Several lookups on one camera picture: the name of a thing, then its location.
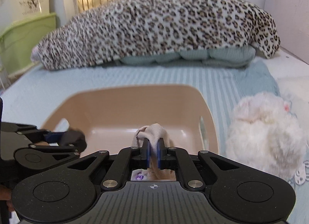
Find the beige plastic basket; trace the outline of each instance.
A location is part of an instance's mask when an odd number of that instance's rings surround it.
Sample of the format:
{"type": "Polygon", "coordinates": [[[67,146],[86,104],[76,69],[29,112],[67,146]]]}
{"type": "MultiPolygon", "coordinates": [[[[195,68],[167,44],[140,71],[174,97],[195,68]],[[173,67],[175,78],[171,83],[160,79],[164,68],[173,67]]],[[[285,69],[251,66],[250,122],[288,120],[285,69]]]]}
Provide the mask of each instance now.
{"type": "Polygon", "coordinates": [[[54,130],[62,119],[85,134],[83,156],[98,150],[117,154],[132,145],[138,128],[154,123],[167,130],[173,146],[189,154],[203,149],[218,153],[212,115],[201,93],[191,86],[150,85],[78,93],[63,102],[43,128],[54,130]]]}

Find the stuffed animal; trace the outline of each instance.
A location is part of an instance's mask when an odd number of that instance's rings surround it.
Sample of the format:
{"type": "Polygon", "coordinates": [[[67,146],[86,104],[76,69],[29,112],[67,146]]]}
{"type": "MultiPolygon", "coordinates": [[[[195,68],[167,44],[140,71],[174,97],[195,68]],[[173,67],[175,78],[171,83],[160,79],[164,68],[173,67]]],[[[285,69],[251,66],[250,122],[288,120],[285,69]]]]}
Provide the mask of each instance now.
{"type": "Polygon", "coordinates": [[[290,103],[272,93],[240,100],[234,108],[226,142],[227,158],[258,170],[291,179],[302,164],[306,134],[290,103]]]}

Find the metal screw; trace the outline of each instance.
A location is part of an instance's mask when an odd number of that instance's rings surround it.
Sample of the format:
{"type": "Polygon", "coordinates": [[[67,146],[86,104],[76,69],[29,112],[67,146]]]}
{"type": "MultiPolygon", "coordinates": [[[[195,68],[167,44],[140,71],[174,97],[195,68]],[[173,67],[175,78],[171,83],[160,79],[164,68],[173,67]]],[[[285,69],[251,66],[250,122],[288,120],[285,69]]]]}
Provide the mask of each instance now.
{"type": "Polygon", "coordinates": [[[196,180],[196,179],[190,180],[190,181],[188,182],[188,186],[189,186],[189,187],[192,187],[192,188],[199,188],[199,187],[201,187],[202,185],[203,185],[203,182],[201,182],[200,180],[196,180]]]}
{"type": "Polygon", "coordinates": [[[115,187],[117,185],[118,185],[118,182],[113,179],[109,179],[103,182],[103,186],[107,188],[115,187]]]}

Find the leopard print pattern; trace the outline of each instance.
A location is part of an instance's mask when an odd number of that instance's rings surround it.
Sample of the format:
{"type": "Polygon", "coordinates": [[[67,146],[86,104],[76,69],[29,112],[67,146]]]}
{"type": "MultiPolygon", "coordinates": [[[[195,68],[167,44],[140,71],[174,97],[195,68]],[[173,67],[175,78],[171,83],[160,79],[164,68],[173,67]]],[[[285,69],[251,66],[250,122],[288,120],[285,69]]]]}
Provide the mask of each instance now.
{"type": "Polygon", "coordinates": [[[38,44],[49,70],[195,49],[279,49],[272,17],[244,0],[111,0],[73,17],[38,44]]]}

